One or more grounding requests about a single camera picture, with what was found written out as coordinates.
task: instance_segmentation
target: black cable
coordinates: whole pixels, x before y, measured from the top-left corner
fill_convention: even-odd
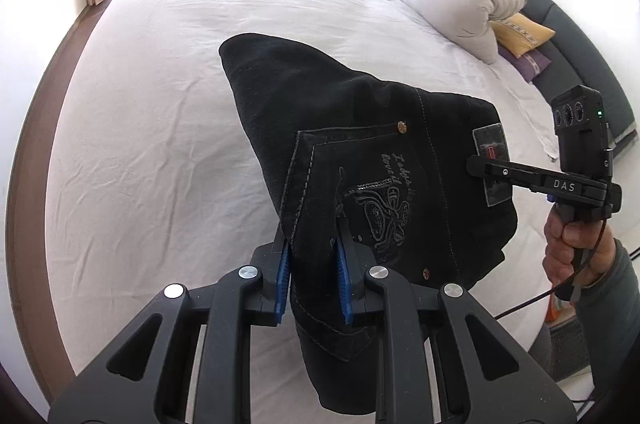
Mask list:
[[[584,260],[582,264],[580,264],[578,269],[574,271],[574,273],[571,274],[571,276],[569,276],[566,280],[558,283],[558,285],[556,285],[552,289],[549,289],[548,291],[543,292],[542,294],[539,294],[536,297],[531,298],[528,301],[525,301],[524,303],[521,303],[520,305],[516,305],[510,308],[509,310],[504,311],[502,314],[496,315],[495,319],[498,320],[502,317],[505,317],[505,315],[513,314],[513,312],[517,312],[518,310],[523,309],[524,307],[528,307],[530,304],[535,303],[536,301],[540,301],[540,299],[546,298],[547,296],[550,296],[551,294],[556,292],[560,287],[563,287],[568,283],[572,283],[575,277],[578,276],[578,274],[580,274],[580,272],[582,272],[583,269],[585,269],[585,267],[587,267],[587,265],[591,261],[591,258],[593,258],[593,255],[596,254],[596,251],[598,250],[598,245],[600,245],[600,241],[602,240],[602,235],[604,234],[604,229],[606,226],[607,226],[607,220],[603,220],[602,227],[600,229],[600,234],[598,235],[598,239],[596,240],[596,245],[594,245],[593,249],[589,251],[589,255],[587,256],[587,259]]]

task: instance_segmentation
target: black camera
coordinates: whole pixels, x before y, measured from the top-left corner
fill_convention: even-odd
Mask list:
[[[610,177],[612,162],[600,92],[574,86],[553,99],[551,109],[562,171],[593,180]]]

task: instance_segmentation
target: brown floor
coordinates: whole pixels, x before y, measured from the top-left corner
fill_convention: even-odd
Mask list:
[[[31,369],[49,402],[75,377],[49,292],[44,242],[49,159],[69,81],[108,4],[85,8],[51,59],[22,127],[9,184],[6,261],[11,301]]]

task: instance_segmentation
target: camera lens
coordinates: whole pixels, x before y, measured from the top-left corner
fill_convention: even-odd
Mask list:
[[[578,122],[582,122],[583,118],[584,118],[584,108],[582,107],[582,103],[576,102],[575,103],[575,120],[577,120]]]
[[[564,123],[567,126],[571,126],[571,123],[574,121],[574,112],[571,109],[571,106],[565,104],[562,108],[562,115],[564,116]]]

